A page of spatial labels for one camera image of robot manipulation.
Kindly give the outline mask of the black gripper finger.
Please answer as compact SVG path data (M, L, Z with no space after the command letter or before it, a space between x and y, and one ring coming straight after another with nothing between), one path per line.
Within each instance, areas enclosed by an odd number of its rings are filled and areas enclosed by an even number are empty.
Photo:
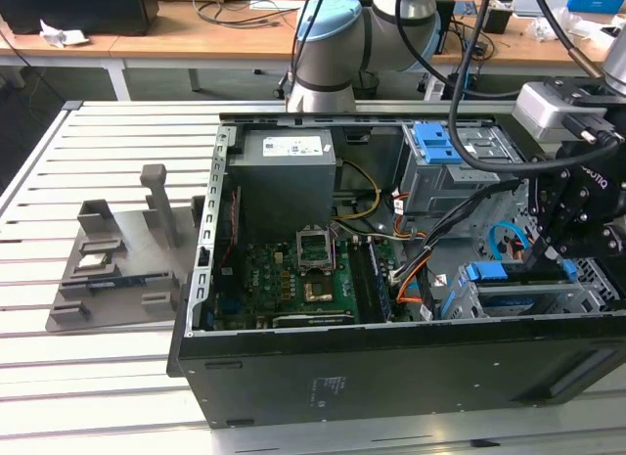
M551 236L538 235L523 255L523 266L526 270L534 270L549 262L559 262L560 254L553 247Z

